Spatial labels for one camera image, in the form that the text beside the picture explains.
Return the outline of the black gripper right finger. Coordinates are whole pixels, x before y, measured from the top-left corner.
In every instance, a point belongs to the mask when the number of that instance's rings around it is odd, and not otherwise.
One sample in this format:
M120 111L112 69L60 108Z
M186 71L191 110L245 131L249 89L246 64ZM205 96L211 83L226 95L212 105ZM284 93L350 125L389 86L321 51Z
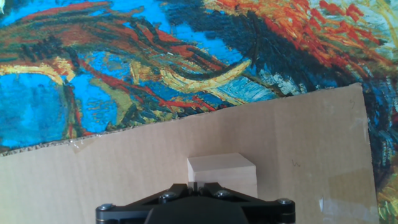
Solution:
M265 201L222 187L217 182L197 182L196 194L237 205L251 223L295 223L295 202L289 198Z

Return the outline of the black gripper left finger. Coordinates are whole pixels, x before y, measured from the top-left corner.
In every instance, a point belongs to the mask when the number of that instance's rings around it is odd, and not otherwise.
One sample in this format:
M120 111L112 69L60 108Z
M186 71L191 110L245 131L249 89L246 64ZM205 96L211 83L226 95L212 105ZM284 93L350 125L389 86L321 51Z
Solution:
M198 184L173 184L170 188L140 199L136 202L117 206L113 203L105 203L95 210L96 224L127 223L127 221L141 222L149 216L149 213L159 205L172 202L177 199L192 196L198 192Z

